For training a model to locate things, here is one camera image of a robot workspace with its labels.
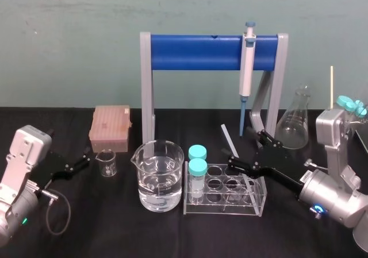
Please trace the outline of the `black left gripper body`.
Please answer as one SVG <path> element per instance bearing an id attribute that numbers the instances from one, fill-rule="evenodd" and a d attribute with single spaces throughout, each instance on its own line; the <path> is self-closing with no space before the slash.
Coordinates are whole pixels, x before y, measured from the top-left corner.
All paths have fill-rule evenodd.
<path id="1" fill-rule="evenodd" d="M 39 189 L 46 188 L 58 172 L 64 172 L 68 161 L 56 152 L 49 151 L 40 163 L 32 169 L 32 181 Z"/>

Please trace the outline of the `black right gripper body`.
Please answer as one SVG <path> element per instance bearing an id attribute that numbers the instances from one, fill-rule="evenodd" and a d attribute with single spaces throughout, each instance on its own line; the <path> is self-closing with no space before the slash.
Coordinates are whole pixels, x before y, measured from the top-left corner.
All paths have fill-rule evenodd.
<path id="1" fill-rule="evenodd" d="M 264 176 L 290 190 L 296 198 L 300 196 L 303 165 L 284 147 L 265 145 L 260 148 L 254 156 L 252 170 L 253 178 Z"/>

